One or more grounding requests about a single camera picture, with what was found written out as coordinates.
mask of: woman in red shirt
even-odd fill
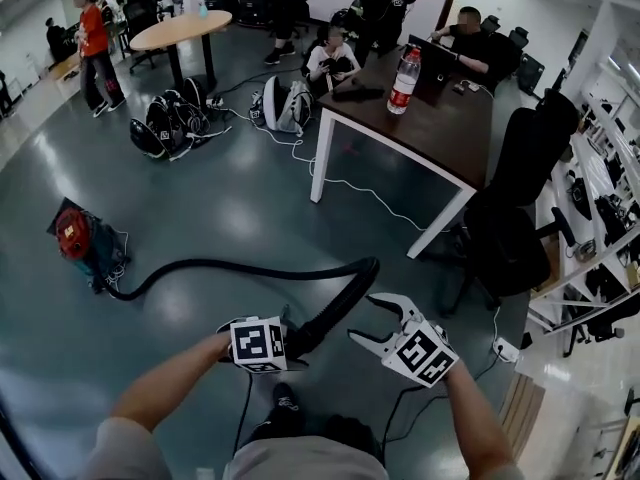
[[[98,117],[109,104],[98,91],[96,73],[104,80],[107,94],[111,99],[109,112],[122,105],[124,95],[109,57],[109,39],[102,23],[102,14],[96,6],[96,0],[73,0],[73,4],[78,9],[82,9],[80,28],[77,33],[82,59],[80,80],[82,93],[89,108],[93,110],[93,117]]]

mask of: bottle label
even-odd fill
[[[415,86],[416,81],[413,79],[410,79],[410,83],[407,83],[401,80],[400,77],[396,78],[389,101],[396,107],[406,107],[409,104],[409,98],[411,98]]]

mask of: round table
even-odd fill
[[[204,65],[207,70],[207,82],[213,89],[216,77],[213,71],[211,58],[211,40],[209,33],[220,30],[229,24],[232,16],[227,11],[209,11],[206,17],[199,14],[182,14],[175,18],[165,19],[160,23],[140,32],[131,40],[130,47],[133,50],[148,51],[158,48],[166,48],[169,52],[169,62],[176,89],[182,89],[182,69],[178,58],[176,44],[187,39],[202,37],[202,51],[204,53]]]

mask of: gray shirt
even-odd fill
[[[373,456],[324,437],[254,441],[227,464],[223,480],[389,480]],[[110,418],[98,428],[96,447],[78,480],[171,480],[151,434],[137,423]],[[523,480],[507,466],[485,480]]]

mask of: plastic bottle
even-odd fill
[[[207,6],[204,3],[204,0],[198,0],[199,5],[200,5],[200,17],[201,18],[206,18],[209,14],[209,10],[207,9]]]
[[[409,55],[400,61],[396,82],[393,84],[393,90],[387,102],[389,112],[404,114],[418,81],[418,76],[420,76],[420,50],[414,48],[409,52]]]

